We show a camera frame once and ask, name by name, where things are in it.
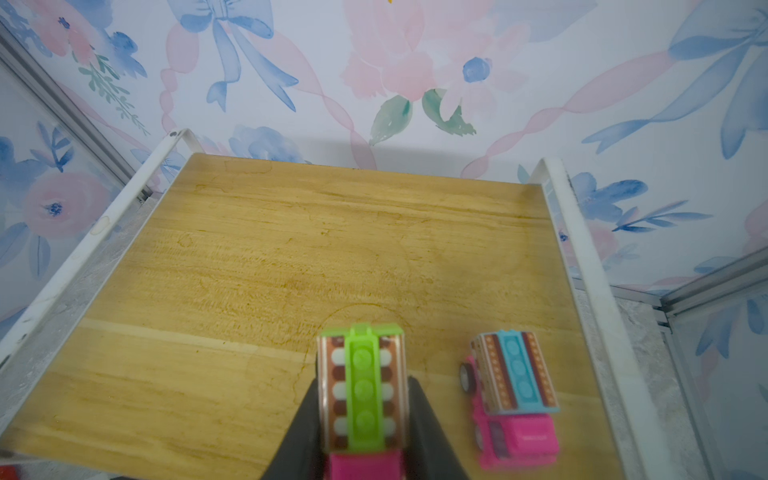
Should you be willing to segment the pink toy truck blue top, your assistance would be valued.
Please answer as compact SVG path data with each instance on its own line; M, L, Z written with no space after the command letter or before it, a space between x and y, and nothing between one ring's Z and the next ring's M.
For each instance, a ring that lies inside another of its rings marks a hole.
M459 380L472 400L479 464L512 470L552 464L560 452L552 415L560 411L534 333L500 330L470 342Z

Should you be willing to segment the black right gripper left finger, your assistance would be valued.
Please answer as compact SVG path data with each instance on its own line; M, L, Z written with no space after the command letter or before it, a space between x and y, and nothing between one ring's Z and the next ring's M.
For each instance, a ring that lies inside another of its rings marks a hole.
M313 380L261 480L321 480L325 461L318 381Z

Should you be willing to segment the pink toy truck green top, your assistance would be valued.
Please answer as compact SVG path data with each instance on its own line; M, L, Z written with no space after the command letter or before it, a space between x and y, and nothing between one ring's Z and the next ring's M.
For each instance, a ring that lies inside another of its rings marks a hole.
M403 479L409 444L403 329L330 328L317 338L321 447L327 479Z

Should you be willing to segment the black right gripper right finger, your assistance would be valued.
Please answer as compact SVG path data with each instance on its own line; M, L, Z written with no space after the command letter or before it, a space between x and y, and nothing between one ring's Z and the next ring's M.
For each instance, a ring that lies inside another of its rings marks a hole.
M468 480L419 381L408 377L409 435L404 465L408 480Z

